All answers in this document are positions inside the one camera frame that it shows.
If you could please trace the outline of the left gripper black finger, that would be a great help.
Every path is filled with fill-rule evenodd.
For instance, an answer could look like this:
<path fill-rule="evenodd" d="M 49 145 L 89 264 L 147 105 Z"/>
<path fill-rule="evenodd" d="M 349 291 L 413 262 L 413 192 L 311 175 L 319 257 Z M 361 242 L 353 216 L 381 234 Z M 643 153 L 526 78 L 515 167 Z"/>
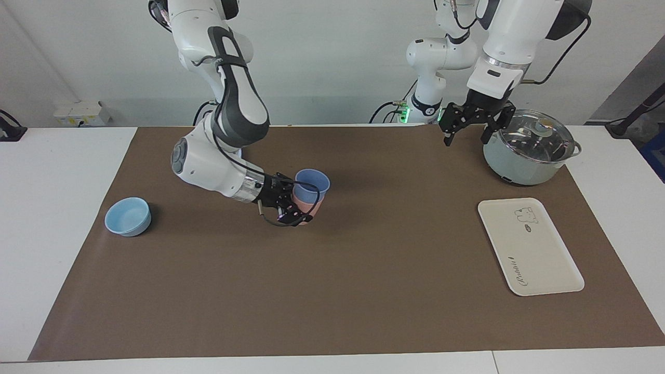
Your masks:
<path fill-rule="evenodd" d="M 498 131 L 506 129 L 515 114 L 513 104 L 504 104 L 498 111 L 487 111 L 485 114 L 485 128 L 481 135 L 483 144 L 488 144 L 491 137 Z"/>
<path fill-rule="evenodd" d="M 468 125 L 464 117 L 463 108 L 455 103 L 449 103 L 444 109 L 438 125 L 444 135 L 444 144 L 451 146 L 456 133 Z"/>

